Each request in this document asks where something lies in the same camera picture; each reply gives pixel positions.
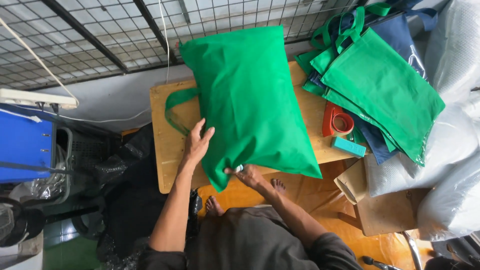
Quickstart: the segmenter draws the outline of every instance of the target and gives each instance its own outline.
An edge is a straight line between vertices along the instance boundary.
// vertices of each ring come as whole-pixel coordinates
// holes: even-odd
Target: white wall
[[[299,53],[312,48],[308,42],[286,45],[289,61]],[[103,121],[127,119],[150,108],[150,88],[166,82],[167,69],[156,69],[124,76],[98,79],[67,88],[78,98],[80,106],[73,110],[60,110],[60,115]],[[168,82],[174,83],[193,79],[192,71],[185,65],[170,67]],[[61,87],[39,90],[41,93],[68,95]],[[92,123],[115,132],[141,127],[152,121],[151,112],[146,111],[129,121]]]

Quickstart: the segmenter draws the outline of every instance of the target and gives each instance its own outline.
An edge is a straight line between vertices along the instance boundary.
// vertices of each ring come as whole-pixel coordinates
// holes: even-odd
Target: power strip
[[[65,110],[75,109],[77,103],[72,97],[64,97],[36,92],[0,88],[0,103],[38,107],[38,104],[50,106],[58,104]]]

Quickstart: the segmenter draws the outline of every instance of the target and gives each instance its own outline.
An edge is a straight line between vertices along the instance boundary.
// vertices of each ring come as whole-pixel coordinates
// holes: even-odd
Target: person
[[[215,197],[206,202],[193,252],[184,253],[188,205],[193,170],[205,155],[209,128],[203,138],[205,119],[192,129],[177,177],[140,255],[141,270],[184,269],[329,269],[359,270],[352,250],[334,233],[328,232],[300,206],[285,197],[286,187],[278,179],[266,181],[255,165],[240,172],[226,168],[240,181],[260,193],[271,205],[233,208],[224,211]]]

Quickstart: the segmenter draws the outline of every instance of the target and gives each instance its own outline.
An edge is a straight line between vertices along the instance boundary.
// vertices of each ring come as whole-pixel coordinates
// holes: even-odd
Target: chair leg
[[[358,220],[357,218],[354,218],[354,217],[352,217],[350,215],[347,215],[345,213],[342,213],[342,212],[337,212],[337,216],[338,216],[339,220],[344,221],[344,222],[352,225],[353,227],[355,227],[359,230],[362,229],[360,220]]]

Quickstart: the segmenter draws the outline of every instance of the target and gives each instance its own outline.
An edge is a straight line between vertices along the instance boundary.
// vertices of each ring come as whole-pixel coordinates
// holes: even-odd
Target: bare foot
[[[287,188],[285,187],[285,185],[283,184],[282,181],[274,178],[274,179],[272,179],[272,186],[280,194],[285,195],[285,192],[286,192]]]
[[[207,209],[206,216],[208,217],[221,217],[225,211],[222,209],[220,204],[216,201],[214,196],[210,196],[205,204]]]

